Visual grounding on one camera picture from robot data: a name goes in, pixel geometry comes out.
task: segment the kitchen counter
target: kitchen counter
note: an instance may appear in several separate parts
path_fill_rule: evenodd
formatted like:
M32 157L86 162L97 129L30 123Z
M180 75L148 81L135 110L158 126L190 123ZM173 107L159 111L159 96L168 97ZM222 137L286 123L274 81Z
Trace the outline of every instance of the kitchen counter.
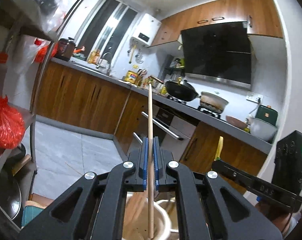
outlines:
M64 66L68 66L72 69L75 69L75 70L78 70L78 71L81 71L81 72L84 72L84 73L87 73L87 74L90 74L90 75L93 75L93 76L96 76L98 78L101 78L105 81L108 81L108 82L111 82L115 85L119 85L121 87L124 87L124 88L127 88L129 90L132 90L134 92L137 92L141 95L144 95L144 96L148 96L148 90L145 90L145 89L142 89L142 88L139 88L139 87L136 87L136 86L132 86L130 84L127 84L121 80L118 80L118 79L115 79L115 78L112 78L112 77L109 77L109 76L106 76L102 73L99 73L98 71L94 70L94 69L91 69L90 67L86 67L86 66L82 66L82 65L79 65L77 63L73 63L71 61L69 62L66 62L66 61L63 61L63 60L60 60L60 59L57 59L57 58L52 58L51 61L55 62L55 63L58 63L58 64L61 64L61 65L64 65ZM236 127L234 127L233 125L230 125L228 124L227 122L225 122L224 120L219 120L219 119L216 119L212 116L209 116L207 114L204 114L204 113L201 113L200 111L198 111L197 109L194 109L192 107L189 107L189 106L185 106L185 105L182 105L180 103L177 103L177 102L174 102L172 100L169 100L167 98L164 98L160 95L157 95L157 94L153 94L153 99L162 103L162 104L165 104L169 107L172 107L180 112L183 112L187 115L190 115L218 130L221 130L241 141L243 141L244 143L262 151L263 153L265 154L268 154L270 149L271 149L271 144L270 143L267 143L257 137L254 137L253 135L241 130L241 129L238 129Z

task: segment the green appliance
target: green appliance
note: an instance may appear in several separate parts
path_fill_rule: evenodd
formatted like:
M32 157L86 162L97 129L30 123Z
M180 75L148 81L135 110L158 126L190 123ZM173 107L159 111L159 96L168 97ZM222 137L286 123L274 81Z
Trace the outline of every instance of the green appliance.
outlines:
M261 119L273 126L276 126L278 112L271 108L271 106L259 106L255 118Z

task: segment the yellow bottle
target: yellow bottle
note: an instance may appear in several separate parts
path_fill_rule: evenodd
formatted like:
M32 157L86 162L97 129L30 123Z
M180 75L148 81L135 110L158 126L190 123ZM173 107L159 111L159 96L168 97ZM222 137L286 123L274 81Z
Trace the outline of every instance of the yellow bottle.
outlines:
M93 50L93 51L90 53L90 55L89 55L89 57L88 57L88 63L89 63L89 64L93 64L94 58L95 58L95 54L96 54L96 53L97 53L96 50Z

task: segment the wall socket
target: wall socket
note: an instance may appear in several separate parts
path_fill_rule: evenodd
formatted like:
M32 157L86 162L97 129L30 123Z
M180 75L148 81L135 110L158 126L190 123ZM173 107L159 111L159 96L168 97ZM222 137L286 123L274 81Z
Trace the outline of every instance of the wall socket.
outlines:
M254 102L254 103L259 103L259 98L260 98L260 103L262 104L262 98L264 96L263 95L260 95L260 94L257 94L257 93L253 93L253 92L248 92L247 94L247 100L248 101L251 101L251 102Z

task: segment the white water heater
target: white water heater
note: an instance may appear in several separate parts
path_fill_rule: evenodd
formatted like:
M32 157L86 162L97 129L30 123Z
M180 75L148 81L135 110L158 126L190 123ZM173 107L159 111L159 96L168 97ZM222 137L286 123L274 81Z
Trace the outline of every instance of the white water heater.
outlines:
M160 21L146 13L137 26L132 38L140 44L150 47L160 26Z

